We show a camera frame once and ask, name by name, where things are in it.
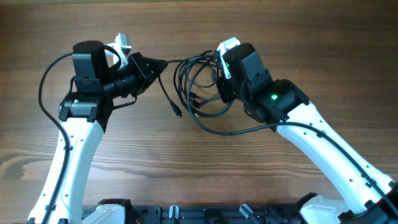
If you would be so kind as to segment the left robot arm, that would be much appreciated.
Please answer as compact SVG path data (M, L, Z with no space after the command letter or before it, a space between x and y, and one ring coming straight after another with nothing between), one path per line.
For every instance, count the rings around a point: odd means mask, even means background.
M94 153L106 131L115 98L136 98L167 68L165 60L136 52L123 62L114 47L98 40L73 46L75 76L50 120L59 130L57 148L42 193L28 223L81 223L83 197Z

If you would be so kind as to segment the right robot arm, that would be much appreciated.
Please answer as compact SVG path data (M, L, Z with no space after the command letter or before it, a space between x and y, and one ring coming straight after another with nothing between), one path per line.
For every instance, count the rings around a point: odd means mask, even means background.
M297 146L330 180L339 200L318 194L298 208L307 223L396 223L397 183L360 156L290 80L273 80L257 50L228 39L218 46L217 88L224 102L242 101L248 116Z

